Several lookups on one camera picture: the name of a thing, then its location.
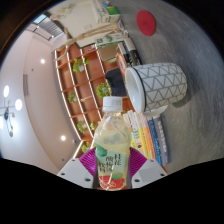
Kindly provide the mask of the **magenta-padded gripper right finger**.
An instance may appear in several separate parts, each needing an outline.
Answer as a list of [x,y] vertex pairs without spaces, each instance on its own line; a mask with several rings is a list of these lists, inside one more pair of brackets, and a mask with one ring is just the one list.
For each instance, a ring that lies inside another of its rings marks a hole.
[[144,187],[167,175],[155,159],[147,159],[139,151],[130,148],[128,188]]

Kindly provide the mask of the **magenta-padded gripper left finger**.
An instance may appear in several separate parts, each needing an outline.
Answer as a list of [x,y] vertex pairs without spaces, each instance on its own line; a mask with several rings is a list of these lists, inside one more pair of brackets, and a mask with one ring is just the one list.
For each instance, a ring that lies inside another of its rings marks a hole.
[[59,171],[58,176],[78,186],[97,189],[99,182],[95,148],[90,149],[80,158],[70,159]]

